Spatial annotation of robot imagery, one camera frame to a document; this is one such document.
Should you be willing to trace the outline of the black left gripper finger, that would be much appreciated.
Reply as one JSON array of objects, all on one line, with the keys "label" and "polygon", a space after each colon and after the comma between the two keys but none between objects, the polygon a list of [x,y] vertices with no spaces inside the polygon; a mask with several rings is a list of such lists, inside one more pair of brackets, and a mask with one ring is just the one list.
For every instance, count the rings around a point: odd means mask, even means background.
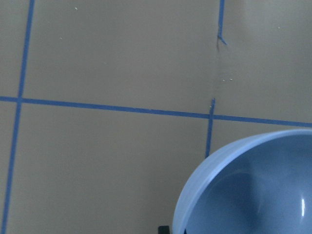
[{"label": "black left gripper finger", "polygon": [[158,234],[170,234],[170,227],[169,226],[159,226],[157,229]]}]

